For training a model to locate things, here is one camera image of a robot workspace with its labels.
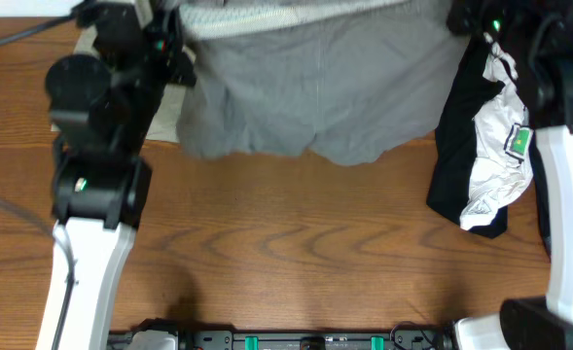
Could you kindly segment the grey shorts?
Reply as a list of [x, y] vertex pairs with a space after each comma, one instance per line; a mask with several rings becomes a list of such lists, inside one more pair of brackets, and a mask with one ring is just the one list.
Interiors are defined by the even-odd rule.
[[372, 162], [437, 125], [467, 42], [447, 1], [410, 1], [192, 44], [177, 123], [197, 158], [231, 153]]

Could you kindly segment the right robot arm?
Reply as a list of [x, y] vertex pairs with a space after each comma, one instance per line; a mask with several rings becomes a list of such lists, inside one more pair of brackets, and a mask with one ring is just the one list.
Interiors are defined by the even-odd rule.
[[447, 26], [458, 35], [488, 33], [516, 60], [544, 164], [552, 240], [547, 293], [456, 322], [453, 346], [573, 349], [573, 0], [455, 1]]

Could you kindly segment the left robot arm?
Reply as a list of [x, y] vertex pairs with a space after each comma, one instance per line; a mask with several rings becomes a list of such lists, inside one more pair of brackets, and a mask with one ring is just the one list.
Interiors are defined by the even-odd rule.
[[53, 270], [37, 347], [102, 349], [152, 170], [140, 152], [168, 85], [196, 83], [182, 20], [155, 1], [86, 1], [90, 53], [49, 70], [54, 140]]

